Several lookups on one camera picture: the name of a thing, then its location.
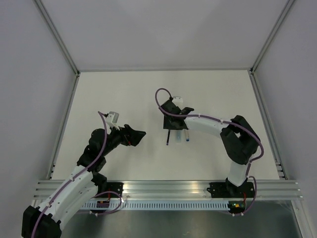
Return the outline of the white whiteboard marker pen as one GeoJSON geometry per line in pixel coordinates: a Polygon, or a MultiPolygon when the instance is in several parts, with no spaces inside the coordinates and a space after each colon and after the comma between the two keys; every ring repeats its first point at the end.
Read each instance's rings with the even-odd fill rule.
{"type": "Polygon", "coordinates": [[[185,133],[186,141],[189,142],[190,141],[189,130],[185,130],[184,133],[185,133]]]}

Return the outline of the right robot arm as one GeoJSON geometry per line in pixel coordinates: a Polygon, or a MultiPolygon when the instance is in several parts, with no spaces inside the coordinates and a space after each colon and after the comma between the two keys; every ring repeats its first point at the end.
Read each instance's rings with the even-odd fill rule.
{"type": "Polygon", "coordinates": [[[261,147],[261,140],[244,117],[237,115],[229,121],[221,121],[206,115],[196,115],[194,109],[180,109],[170,97],[159,106],[164,115],[163,128],[169,130],[194,130],[217,136],[231,160],[230,170],[224,182],[210,183],[207,191],[212,198],[254,197],[254,186],[247,176],[252,156],[261,147]]]}

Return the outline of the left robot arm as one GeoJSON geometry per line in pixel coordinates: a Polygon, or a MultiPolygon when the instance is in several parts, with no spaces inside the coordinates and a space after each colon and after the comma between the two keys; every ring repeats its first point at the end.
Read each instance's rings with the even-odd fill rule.
{"type": "Polygon", "coordinates": [[[24,238],[59,238],[71,218],[91,198],[107,193],[107,178],[100,174],[105,156],[119,145],[137,146],[146,132],[129,125],[92,132],[89,143],[65,181],[39,206],[28,206],[23,213],[21,235],[24,238]]]}

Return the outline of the small purple pen refill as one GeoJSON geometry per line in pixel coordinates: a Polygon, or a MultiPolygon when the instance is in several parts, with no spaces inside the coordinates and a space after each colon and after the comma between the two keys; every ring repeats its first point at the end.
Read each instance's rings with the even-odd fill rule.
{"type": "Polygon", "coordinates": [[[167,139],[166,139],[166,145],[167,145],[167,146],[169,145],[170,134],[171,134],[171,130],[169,129],[169,130],[168,130],[168,133],[167,133],[167,139]]]}

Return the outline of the light blue highlighter pen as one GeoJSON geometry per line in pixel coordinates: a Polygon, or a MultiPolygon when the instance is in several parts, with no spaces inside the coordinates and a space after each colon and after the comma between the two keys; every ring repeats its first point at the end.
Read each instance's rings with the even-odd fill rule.
{"type": "Polygon", "coordinates": [[[181,140],[182,140],[182,131],[181,130],[177,130],[176,132],[176,139],[175,139],[175,141],[176,141],[176,143],[181,143],[181,140]]]}

